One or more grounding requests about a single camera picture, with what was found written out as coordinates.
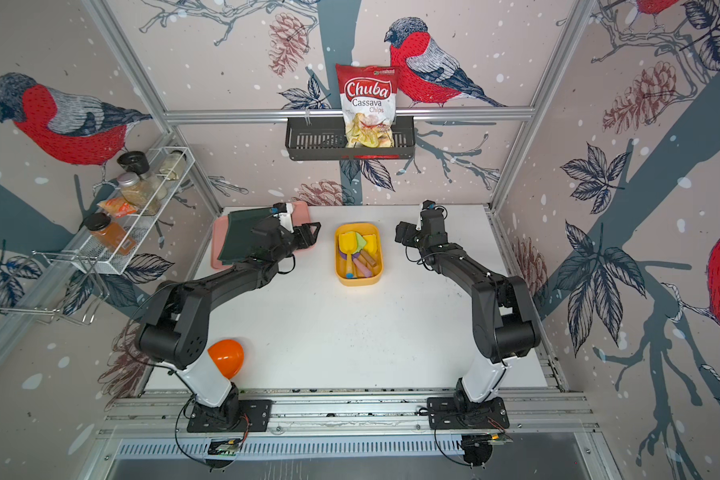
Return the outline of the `yellow shovel blue-tipped handle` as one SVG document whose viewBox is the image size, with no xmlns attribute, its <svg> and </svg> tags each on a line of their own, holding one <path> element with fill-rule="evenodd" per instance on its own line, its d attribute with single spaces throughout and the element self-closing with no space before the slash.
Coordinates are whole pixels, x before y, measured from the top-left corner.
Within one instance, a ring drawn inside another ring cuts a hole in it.
<svg viewBox="0 0 720 480">
<path fill-rule="evenodd" d="M 340 252 L 344 254 L 345 278 L 357 278 L 358 275 L 354 264 L 354 254 L 358 249 L 357 233 L 355 231 L 341 233 L 338 237 L 338 245 Z"/>
</svg>

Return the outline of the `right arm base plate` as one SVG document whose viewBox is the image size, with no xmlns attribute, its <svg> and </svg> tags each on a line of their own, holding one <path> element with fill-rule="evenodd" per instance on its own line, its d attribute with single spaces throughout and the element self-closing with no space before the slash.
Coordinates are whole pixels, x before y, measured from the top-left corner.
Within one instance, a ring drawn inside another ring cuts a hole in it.
<svg viewBox="0 0 720 480">
<path fill-rule="evenodd" d="M 432 430 L 504 431 L 510 427 L 507 408 L 501 397 L 482 403 L 467 402 L 461 406 L 453 397 L 428 397 L 424 409 Z"/>
</svg>

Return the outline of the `yellow plastic storage box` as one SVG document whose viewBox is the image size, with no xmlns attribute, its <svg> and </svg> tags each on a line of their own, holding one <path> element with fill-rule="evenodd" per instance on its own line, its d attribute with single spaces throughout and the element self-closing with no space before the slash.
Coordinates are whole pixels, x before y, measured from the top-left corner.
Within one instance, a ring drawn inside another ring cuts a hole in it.
<svg viewBox="0 0 720 480">
<path fill-rule="evenodd" d="M 344 254 L 340 252 L 339 245 L 338 245 L 338 237 L 341 233 L 347 232 L 347 231 L 355 231 L 363 235 L 369 235 L 369 234 L 375 234 L 378 238 L 378 253 L 375 256 L 372 256 L 368 254 L 364 249 L 354 254 L 354 258 L 361 258 L 364 263 L 372 270 L 373 276 L 371 278 L 354 278 L 354 279 L 346 279 L 344 276 L 345 273 L 345 264 L 344 264 Z M 382 245 L 381 245 L 381 235 L 380 231 L 377 228 L 375 224 L 372 223 L 351 223 L 351 224 L 343 224 L 338 227 L 338 229 L 335 232 L 335 271 L 336 276 L 338 277 L 339 281 L 347 286 L 347 287 L 359 287 L 359 286 L 370 286 L 375 283 L 377 283 L 382 276 L 384 270 L 384 260 L 383 260 L 383 253 L 382 253 Z"/>
</svg>

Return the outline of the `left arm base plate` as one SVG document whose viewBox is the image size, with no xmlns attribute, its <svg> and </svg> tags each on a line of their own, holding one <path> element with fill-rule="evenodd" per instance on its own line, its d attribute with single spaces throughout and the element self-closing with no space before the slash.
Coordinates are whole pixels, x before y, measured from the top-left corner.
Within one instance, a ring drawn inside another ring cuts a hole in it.
<svg viewBox="0 0 720 480">
<path fill-rule="evenodd" d="M 187 432 L 265 432 L 272 406 L 273 402 L 270 400 L 240 400 L 237 397 L 220 407 L 195 405 L 190 414 Z"/>
</svg>

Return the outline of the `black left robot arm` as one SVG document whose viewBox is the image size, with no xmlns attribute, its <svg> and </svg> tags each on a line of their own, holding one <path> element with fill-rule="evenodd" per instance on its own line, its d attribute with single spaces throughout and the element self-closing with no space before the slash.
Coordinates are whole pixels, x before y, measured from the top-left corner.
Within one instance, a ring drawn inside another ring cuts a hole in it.
<svg viewBox="0 0 720 480">
<path fill-rule="evenodd" d="M 246 229 L 231 228 L 245 256 L 231 268 L 199 280 L 161 285 L 141 317 L 137 350 L 174 371 L 198 404 L 222 407 L 233 397 L 234 384 L 208 352 L 212 311 L 268 285 L 279 273 L 279 263 L 295 251 L 313 246 L 320 229 L 318 222 L 288 228 L 274 214 Z"/>
</svg>

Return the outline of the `green shovel wooden handle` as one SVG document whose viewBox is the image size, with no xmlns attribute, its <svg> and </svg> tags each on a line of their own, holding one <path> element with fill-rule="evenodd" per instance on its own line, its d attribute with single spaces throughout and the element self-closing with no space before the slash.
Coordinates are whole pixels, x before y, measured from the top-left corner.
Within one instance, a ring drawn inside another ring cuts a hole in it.
<svg viewBox="0 0 720 480">
<path fill-rule="evenodd" d="M 354 250 L 355 253 L 361 252 L 365 246 L 367 245 L 366 239 L 358 232 L 355 233 L 355 240 L 356 240 L 356 248 Z"/>
</svg>

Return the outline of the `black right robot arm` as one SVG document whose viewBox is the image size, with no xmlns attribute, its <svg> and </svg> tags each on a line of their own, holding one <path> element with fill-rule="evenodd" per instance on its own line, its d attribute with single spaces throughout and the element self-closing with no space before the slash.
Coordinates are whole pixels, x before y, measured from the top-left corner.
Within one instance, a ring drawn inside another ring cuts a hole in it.
<svg viewBox="0 0 720 480">
<path fill-rule="evenodd" d="M 527 283 L 488 269 L 449 240 L 447 209 L 422 203 L 416 224 L 401 222 L 395 241 L 418 251 L 417 262 L 452 280 L 471 299 L 471 328 L 477 353 L 468 372 L 457 380 L 454 402 L 459 411 L 492 401 L 517 360 L 542 340 L 540 319 Z"/>
</svg>

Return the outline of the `purple shovel pink handle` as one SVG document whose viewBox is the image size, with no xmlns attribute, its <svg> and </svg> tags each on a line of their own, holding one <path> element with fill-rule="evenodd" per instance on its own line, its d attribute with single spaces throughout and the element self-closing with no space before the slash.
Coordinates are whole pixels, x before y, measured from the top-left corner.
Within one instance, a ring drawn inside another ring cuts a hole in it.
<svg viewBox="0 0 720 480">
<path fill-rule="evenodd" d="M 364 263 L 364 261 L 357 257 L 353 258 L 353 264 L 357 271 L 357 276 L 360 278 L 371 278 L 373 276 L 372 270 Z"/>
</svg>

